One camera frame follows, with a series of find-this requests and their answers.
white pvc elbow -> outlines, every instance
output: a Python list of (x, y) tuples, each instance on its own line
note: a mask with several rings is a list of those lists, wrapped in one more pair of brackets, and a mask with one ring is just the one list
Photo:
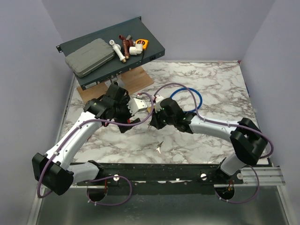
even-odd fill
[(139, 55), (143, 51), (143, 45), (142, 44), (135, 44), (135, 47), (129, 48), (129, 54), (131, 55)]
[(120, 58), (120, 61), (126, 62), (125, 56), (121, 52), (120, 45), (117, 45), (114, 40), (110, 40), (109, 44), (112, 46), (113, 50), (117, 53), (118, 57)]

wooden board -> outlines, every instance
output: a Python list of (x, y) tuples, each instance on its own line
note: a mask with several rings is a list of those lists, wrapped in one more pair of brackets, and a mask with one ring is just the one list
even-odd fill
[[(142, 67), (137, 67), (122, 74), (121, 78), (125, 84), (125, 89), (128, 90), (130, 95), (154, 83)], [(107, 86), (103, 82), (86, 90), (82, 90), (81, 87), (78, 87), (77, 90), (83, 102), (86, 103), (93, 98), (98, 98), (101, 95), (104, 95), (107, 91)]]

marble tabletop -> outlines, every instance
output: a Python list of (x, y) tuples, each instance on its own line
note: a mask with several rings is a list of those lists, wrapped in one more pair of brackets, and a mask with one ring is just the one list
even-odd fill
[[(256, 123), (238, 63), (158, 61), (147, 63), (142, 67), (154, 81), (153, 85), (143, 89), (149, 94), (153, 95), (164, 84), (182, 83), (201, 93), (203, 97), (203, 105), (199, 110), (201, 115), (220, 120), (240, 120), (248, 117)], [(159, 94), (169, 97), (178, 88), (168, 86)], [(63, 126), (63, 135), (73, 126), (84, 107), (76, 88), (71, 94), (73, 95)], [(187, 91), (179, 92), (173, 99), (184, 110), (193, 109), (193, 101)], [(146, 112), (143, 112), (134, 118), (143, 119), (146, 116)], [(156, 146), (162, 141), (160, 154)], [(156, 130), (154, 127), (148, 128), (148, 123), (145, 122), (124, 134), (121, 134), (115, 125), (100, 128), (78, 151), (74, 161), (218, 164), (232, 152), (231, 143), (225, 140), (202, 134), (181, 133), (171, 126)], [(267, 163), (267, 159), (259, 161), (259, 164)]]

gray floor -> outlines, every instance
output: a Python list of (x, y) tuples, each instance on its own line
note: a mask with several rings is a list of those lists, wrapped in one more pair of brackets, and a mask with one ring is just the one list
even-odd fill
[[(246, 199), (254, 187), (240, 187), (234, 200)], [(118, 202), (124, 196), (108, 196)], [(86, 190), (51, 194), (42, 202), (39, 225), (287, 225), (276, 187), (262, 187), (252, 202), (233, 205), (215, 195), (135, 195), (121, 206), (87, 203)]]

tape measure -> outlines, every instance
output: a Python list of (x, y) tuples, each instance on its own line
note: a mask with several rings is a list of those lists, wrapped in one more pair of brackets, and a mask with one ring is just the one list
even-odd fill
[(149, 41), (146, 40), (146, 39), (138, 39), (138, 40), (135, 41), (135, 43), (136, 43), (136, 44), (142, 44), (142, 49), (143, 49), (143, 50), (146, 50)]

